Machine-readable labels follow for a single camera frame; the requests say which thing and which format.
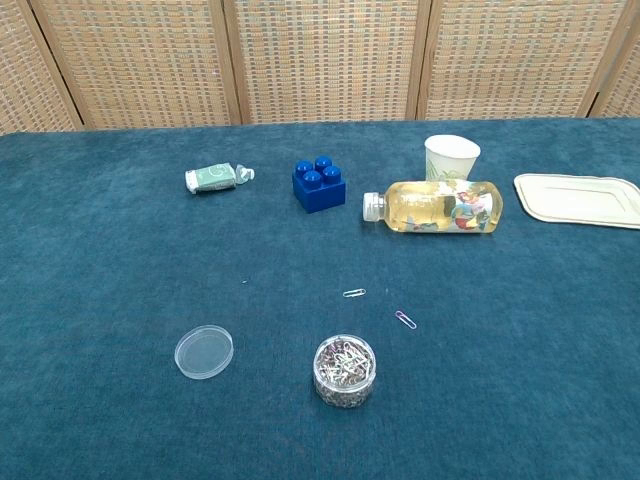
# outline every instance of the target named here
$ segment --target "silver paper clip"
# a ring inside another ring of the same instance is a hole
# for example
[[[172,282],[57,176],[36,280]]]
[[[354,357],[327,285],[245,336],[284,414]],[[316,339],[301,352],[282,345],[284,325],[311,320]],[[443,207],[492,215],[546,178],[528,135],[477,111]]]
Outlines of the silver paper clip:
[[[344,298],[361,297],[365,293],[367,293],[367,291],[364,288],[357,288],[355,290],[347,290],[346,292],[342,292],[342,296]]]
[[[409,316],[404,313],[402,310],[396,310],[396,318],[404,323],[411,330],[415,330],[418,326],[415,324],[413,320],[409,318]]]

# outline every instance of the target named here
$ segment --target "round plastic lid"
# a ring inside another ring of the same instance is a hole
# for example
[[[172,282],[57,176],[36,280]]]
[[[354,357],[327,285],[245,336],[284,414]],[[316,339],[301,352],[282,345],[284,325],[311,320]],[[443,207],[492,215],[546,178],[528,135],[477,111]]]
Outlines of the round plastic lid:
[[[233,358],[233,340],[224,328],[203,325],[194,328],[176,346],[176,365],[194,380],[219,374]]]

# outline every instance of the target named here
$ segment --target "tray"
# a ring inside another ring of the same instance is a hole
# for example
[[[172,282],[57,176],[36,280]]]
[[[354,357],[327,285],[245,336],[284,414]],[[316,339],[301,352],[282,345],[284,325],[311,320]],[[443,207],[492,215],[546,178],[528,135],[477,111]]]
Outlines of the tray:
[[[543,222],[640,229],[640,189],[626,180],[525,173],[513,183],[525,211]]]

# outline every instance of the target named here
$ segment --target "lego brick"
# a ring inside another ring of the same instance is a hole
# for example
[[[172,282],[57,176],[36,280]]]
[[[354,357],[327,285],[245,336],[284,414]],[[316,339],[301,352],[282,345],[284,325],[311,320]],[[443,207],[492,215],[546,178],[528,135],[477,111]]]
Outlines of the lego brick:
[[[316,158],[315,165],[307,160],[298,162],[291,177],[293,193],[307,213],[345,202],[346,184],[342,172],[329,157]]]

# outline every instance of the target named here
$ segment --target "paper cup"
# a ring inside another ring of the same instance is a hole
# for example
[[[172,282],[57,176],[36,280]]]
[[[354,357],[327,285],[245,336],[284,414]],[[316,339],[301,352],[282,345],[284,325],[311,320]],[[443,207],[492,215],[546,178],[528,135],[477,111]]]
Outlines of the paper cup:
[[[456,135],[434,135],[425,140],[427,180],[461,178],[466,180],[480,147]]]

